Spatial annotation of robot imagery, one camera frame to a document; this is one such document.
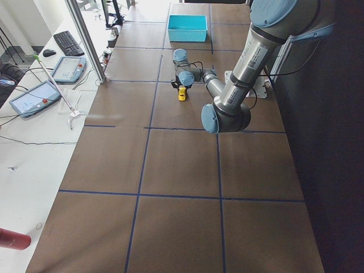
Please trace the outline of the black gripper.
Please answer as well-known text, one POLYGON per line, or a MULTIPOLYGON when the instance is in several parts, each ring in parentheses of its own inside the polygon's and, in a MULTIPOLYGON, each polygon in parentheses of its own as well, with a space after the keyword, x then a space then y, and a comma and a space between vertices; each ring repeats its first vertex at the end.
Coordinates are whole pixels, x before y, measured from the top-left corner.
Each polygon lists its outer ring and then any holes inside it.
POLYGON ((192 87, 192 85, 183 85, 180 81, 177 81, 177 80, 171 80, 171 85, 175 89, 179 89, 181 87, 184 87, 184 88, 186 88, 186 90, 188 90, 188 89, 190 89, 192 87))

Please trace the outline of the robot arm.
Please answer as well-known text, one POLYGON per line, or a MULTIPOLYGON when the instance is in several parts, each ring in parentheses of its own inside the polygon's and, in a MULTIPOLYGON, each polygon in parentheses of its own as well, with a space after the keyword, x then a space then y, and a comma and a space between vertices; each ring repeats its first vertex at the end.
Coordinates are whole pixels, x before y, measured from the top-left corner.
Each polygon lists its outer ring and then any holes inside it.
POLYGON ((251 113, 244 103, 274 50, 289 38, 322 39, 334 26, 335 1, 253 1, 244 50, 229 78, 221 82, 212 69, 194 68, 186 50, 173 53, 175 79, 171 85, 189 89, 203 82, 213 103, 202 108, 201 121, 211 134, 244 130, 251 113))

